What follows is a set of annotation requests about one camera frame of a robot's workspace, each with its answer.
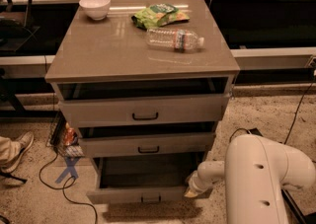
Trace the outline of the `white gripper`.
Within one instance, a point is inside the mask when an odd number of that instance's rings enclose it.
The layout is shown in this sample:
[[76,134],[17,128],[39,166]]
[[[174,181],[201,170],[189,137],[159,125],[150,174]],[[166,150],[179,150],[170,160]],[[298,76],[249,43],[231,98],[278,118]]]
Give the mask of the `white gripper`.
[[188,179],[188,188],[184,193],[184,197],[194,198],[197,193],[204,193],[212,188],[211,178],[201,175],[198,171],[190,174]]

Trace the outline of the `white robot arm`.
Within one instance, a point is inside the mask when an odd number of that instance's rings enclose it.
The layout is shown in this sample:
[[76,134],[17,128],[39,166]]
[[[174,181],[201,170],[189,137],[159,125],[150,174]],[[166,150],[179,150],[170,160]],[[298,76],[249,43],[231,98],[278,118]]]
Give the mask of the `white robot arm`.
[[204,161],[188,179],[186,197],[225,181],[228,224],[289,224],[281,192],[315,183],[315,166],[302,151],[256,134],[229,144],[223,161]]

